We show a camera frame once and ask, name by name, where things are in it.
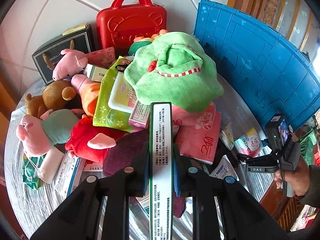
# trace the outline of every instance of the hand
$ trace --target hand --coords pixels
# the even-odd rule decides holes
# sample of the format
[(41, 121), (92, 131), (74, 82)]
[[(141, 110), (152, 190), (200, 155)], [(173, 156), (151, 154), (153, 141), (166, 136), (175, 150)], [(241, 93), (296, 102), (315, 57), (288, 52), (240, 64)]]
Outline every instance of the hand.
[[(310, 186), (310, 170), (304, 158), (300, 156), (295, 171), (282, 171), (284, 180), (291, 184), (292, 189), (297, 196), (303, 196), (307, 193)], [(280, 171), (276, 171), (273, 175), (277, 188), (281, 187)]]

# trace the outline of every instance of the green and white box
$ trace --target green and white box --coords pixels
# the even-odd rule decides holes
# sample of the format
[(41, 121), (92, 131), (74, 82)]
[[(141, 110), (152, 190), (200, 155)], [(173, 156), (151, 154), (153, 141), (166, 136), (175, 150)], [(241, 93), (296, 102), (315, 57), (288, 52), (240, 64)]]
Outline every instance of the green and white box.
[(173, 149), (170, 102), (151, 103), (150, 111), (150, 239), (172, 239)]

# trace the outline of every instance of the green plush hat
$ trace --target green plush hat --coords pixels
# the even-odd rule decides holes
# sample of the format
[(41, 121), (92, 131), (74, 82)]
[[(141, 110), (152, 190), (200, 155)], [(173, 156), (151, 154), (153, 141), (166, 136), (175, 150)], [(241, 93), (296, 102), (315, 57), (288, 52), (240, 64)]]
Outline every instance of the green plush hat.
[(170, 101), (190, 113), (204, 111), (223, 94), (214, 61), (182, 32), (166, 33), (138, 49), (124, 77), (141, 103)]

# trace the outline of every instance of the blue plastic crate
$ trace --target blue plastic crate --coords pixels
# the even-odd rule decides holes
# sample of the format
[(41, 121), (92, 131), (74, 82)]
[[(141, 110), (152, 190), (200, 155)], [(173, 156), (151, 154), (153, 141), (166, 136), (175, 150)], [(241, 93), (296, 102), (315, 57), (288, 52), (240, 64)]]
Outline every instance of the blue plastic crate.
[(268, 25), (201, 0), (194, 34), (263, 129), (275, 113), (284, 113), (296, 130), (320, 108), (320, 82), (312, 64)]

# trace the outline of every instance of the sleeve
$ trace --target sleeve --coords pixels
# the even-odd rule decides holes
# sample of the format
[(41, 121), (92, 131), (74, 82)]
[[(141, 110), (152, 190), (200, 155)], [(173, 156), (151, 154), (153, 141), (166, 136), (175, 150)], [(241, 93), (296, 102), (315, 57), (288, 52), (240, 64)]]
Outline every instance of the sleeve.
[(310, 165), (310, 187), (308, 192), (300, 197), (302, 204), (320, 208), (320, 166)]

